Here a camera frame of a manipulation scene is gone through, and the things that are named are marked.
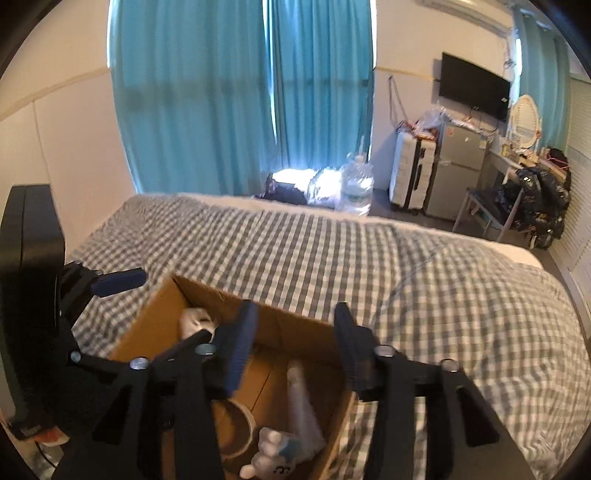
cardboard box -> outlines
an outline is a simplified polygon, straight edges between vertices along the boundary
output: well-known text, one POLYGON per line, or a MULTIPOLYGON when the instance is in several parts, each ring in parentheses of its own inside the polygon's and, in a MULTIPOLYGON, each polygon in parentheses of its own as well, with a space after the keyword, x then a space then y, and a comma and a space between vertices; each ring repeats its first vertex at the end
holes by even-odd
MULTIPOLYGON (((185 308, 205 308, 212 318, 231 321, 242 299, 182 277, 168 279, 139 314, 111 358, 129 361, 137 356, 149 359, 180 340, 179 318, 185 308)), ((316 412, 327 446, 310 462, 302 463, 289 476, 293 480, 321 480, 334 457, 343 424, 351 408, 348 390, 332 325, 269 306, 259 305, 259 327, 240 389, 234 399, 253 414, 257 428, 289 431, 287 365, 292 359, 304 367, 310 401, 316 412)), ((235 423, 223 408, 213 408, 219 443, 234 436, 235 423)), ((164 477, 174 479, 172 434, 163 437, 164 477)), ((238 477, 241 466, 250 463, 258 451, 258 430, 251 448, 224 464, 226 478, 238 477)))

air conditioner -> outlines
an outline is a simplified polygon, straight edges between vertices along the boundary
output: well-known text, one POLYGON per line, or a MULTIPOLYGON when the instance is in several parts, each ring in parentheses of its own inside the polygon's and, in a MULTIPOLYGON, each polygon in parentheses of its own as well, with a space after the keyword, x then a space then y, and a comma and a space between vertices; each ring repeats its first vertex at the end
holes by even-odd
POLYGON ((494 0, 418 0, 418 3, 477 23, 501 37, 507 37, 513 29, 511 12, 494 0))

plastic bottle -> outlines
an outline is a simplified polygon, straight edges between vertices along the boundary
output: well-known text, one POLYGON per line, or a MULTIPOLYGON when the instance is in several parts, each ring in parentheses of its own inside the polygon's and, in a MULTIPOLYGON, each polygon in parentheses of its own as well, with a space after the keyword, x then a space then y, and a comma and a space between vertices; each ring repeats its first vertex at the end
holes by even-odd
POLYGON ((361 147, 359 153, 350 153, 350 161, 341 169, 340 198, 338 209, 356 215, 367 215, 371 207, 372 191, 374 189, 374 174, 367 163, 367 155, 361 147))
POLYGON ((298 361, 290 362, 287 368, 287 388, 290 430, 301 443, 301 461, 311 460, 326 446, 326 442, 310 404, 304 368, 298 361))

white louvered door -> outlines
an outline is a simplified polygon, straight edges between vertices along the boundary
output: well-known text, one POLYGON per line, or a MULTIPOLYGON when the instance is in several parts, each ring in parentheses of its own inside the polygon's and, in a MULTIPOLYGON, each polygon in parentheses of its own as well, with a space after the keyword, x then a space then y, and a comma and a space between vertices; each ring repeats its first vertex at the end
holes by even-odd
POLYGON ((591 84, 572 79, 570 84, 570 127, 566 156, 569 158, 572 186, 571 203, 561 240, 551 253, 559 267, 571 272, 591 318, 591 84))

large water bottle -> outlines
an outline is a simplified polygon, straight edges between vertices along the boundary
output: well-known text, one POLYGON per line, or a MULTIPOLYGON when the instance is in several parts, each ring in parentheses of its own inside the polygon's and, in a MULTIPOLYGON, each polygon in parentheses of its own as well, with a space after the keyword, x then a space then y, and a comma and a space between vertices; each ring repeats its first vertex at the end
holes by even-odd
POLYGON ((338 209, 355 215, 367 215, 371 207, 374 189, 374 174, 367 156, 361 150, 350 153, 347 162, 340 169, 340 199, 338 209))

